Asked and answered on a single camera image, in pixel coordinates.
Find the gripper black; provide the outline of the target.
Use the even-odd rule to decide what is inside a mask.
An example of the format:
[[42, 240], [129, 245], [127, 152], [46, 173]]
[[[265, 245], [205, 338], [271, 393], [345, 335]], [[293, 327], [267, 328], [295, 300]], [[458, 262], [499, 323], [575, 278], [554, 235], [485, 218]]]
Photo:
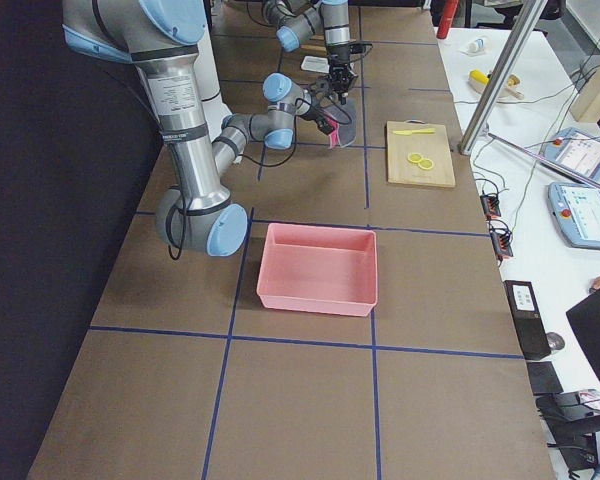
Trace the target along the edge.
[[329, 86], [338, 96], [346, 96], [357, 79], [351, 67], [353, 46], [351, 43], [327, 44], [326, 53]]
[[307, 120], [314, 122], [318, 130], [324, 135], [331, 135], [336, 131], [336, 122], [320, 107], [310, 107], [307, 111]]

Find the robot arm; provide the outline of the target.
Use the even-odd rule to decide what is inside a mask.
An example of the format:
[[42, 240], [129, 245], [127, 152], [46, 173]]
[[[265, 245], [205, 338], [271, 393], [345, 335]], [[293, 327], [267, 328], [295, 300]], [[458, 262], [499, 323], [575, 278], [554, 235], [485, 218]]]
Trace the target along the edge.
[[211, 135], [199, 88], [206, 56], [207, 17], [200, 1], [65, 1], [63, 29], [74, 51], [132, 64], [138, 71], [177, 186], [162, 198], [156, 229], [173, 259], [184, 250], [209, 256], [234, 254], [248, 227], [245, 209], [233, 202], [221, 177], [252, 141], [284, 150], [299, 118], [330, 133], [336, 121], [315, 95], [273, 73], [263, 84], [264, 114], [233, 114]]
[[349, 4], [341, 1], [263, 1], [263, 19], [276, 29], [286, 52], [322, 34], [329, 71], [326, 81], [341, 104], [357, 79], [352, 69]]

